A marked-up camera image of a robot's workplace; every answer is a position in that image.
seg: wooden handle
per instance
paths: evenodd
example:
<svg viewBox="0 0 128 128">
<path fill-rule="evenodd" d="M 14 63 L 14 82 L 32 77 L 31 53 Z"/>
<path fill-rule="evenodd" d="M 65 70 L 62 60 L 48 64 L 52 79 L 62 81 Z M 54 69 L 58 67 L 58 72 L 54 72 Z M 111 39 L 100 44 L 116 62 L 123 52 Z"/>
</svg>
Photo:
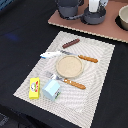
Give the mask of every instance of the wooden handle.
<svg viewBox="0 0 128 128">
<path fill-rule="evenodd" d="M 75 40 L 73 40 L 73 41 L 71 41 L 71 42 L 68 42 L 68 43 L 64 44 L 62 47 L 63 47 L 63 48 L 67 48 L 67 47 L 69 47 L 69 46 L 71 46 L 71 45 L 73 45 L 73 44 L 78 43 L 79 41 L 80 41 L 80 39 L 75 39 Z"/>
<path fill-rule="evenodd" d="M 90 57 L 86 57 L 86 56 L 83 56 L 83 55 L 79 55 L 78 57 L 79 57 L 80 59 L 84 59 L 84 60 L 91 61 L 91 62 L 94 62 L 94 63 L 97 63 L 97 62 L 98 62 L 97 59 L 90 58 Z"/>
<path fill-rule="evenodd" d="M 68 79 L 64 79 L 64 82 L 67 83 L 67 84 L 70 84 L 72 86 L 75 86 L 77 88 L 80 88 L 80 89 L 85 89 L 86 88 L 84 85 L 76 83 L 76 82 L 68 80 Z"/>
</svg>

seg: round wooden plate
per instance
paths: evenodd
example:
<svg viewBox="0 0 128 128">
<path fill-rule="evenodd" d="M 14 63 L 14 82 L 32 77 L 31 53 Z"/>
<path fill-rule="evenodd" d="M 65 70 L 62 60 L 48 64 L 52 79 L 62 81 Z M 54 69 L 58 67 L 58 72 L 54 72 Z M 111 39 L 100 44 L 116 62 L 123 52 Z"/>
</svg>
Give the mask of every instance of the round wooden plate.
<svg viewBox="0 0 128 128">
<path fill-rule="evenodd" d="M 77 77 L 83 72 L 83 63 L 80 58 L 73 55 L 61 57 L 56 63 L 56 70 L 64 78 Z"/>
</svg>

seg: mug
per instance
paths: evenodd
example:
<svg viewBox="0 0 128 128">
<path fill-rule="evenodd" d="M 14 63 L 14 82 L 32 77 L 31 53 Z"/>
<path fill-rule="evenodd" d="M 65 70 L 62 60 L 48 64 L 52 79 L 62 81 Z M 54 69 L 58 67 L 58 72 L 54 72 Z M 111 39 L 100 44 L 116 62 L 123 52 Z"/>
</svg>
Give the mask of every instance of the mug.
<svg viewBox="0 0 128 128">
<path fill-rule="evenodd" d="M 128 31 L 128 5 L 119 10 L 119 17 L 122 27 Z"/>
<path fill-rule="evenodd" d="M 82 0 L 55 0 L 58 12 L 62 18 L 77 15 L 78 6 Z"/>
</svg>

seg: yellow package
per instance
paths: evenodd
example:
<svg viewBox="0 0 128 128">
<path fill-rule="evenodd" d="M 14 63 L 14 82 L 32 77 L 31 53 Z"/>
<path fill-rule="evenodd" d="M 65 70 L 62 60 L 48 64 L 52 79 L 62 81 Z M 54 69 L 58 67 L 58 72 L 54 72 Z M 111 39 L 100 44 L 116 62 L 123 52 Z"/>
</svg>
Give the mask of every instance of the yellow package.
<svg viewBox="0 0 128 128">
<path fill-rule="evenodd" d="M 38 99 L 40 94 L 40 79 L 31 78 L 30 79 L 30 90 L 29 90 L 29 98 L 30 99 Z"/>
</svg>

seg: dark table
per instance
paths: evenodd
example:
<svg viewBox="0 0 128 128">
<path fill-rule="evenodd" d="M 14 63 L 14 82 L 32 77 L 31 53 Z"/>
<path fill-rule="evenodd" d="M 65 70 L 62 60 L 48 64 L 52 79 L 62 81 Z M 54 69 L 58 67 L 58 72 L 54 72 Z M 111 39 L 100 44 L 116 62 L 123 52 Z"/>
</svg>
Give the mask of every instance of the dark table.
<svg viewBox="0 0 128 128">
<path fill-rule="evenodd" d="M 128 44 L 48 24 L 54 0 L 17 0 L 0 15 L 0 105 L 53 128 L 78 126 L 13 96 L 59 31 L 115 45 L 91 128 L 128 127 Z"/>
</svg>

